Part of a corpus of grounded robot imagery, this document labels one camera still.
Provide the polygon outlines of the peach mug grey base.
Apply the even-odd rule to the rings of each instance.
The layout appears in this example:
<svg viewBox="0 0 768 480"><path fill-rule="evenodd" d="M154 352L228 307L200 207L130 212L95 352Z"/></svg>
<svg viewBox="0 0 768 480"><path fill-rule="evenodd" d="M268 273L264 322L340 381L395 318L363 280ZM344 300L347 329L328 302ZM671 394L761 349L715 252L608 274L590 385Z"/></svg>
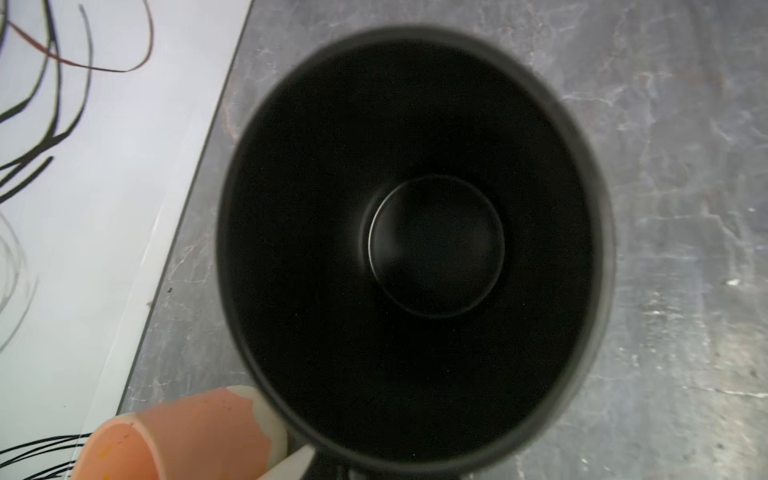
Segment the peach mug grey base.
<svg viewBox="0 0 768 480"><path fill-rule="evenodd" d="M119 415L86 441L73 479L257 479L288 450L261 393L221 387Z"/></svg>

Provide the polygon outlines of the white mug red inside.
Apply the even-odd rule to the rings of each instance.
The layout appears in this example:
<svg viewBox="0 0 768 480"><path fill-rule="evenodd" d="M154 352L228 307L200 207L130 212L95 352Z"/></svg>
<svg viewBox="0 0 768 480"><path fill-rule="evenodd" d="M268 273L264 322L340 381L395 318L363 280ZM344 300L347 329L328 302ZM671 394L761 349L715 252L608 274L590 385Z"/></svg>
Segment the white mug red inside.
<svg viewBox="0 0 768 480"><path fill-rule="evenodd" d="M301 480L314 456L315 450L305 445L259 477L259 480Z"/></svg>

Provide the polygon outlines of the black mug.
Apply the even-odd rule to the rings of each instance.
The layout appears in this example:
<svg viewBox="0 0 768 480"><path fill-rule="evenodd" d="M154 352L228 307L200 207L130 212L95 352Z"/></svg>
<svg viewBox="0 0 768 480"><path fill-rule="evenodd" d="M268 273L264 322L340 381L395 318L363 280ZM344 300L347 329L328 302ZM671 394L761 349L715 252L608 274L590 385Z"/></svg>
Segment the black mug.
<svg viewBox="0 0 768 480"><path fill-rule="evenodd" d="M243 130L216 230L238 353L306 479L458 479L578 392L613 294L609 192L526 67L428 25L339 39Z"/></svg>

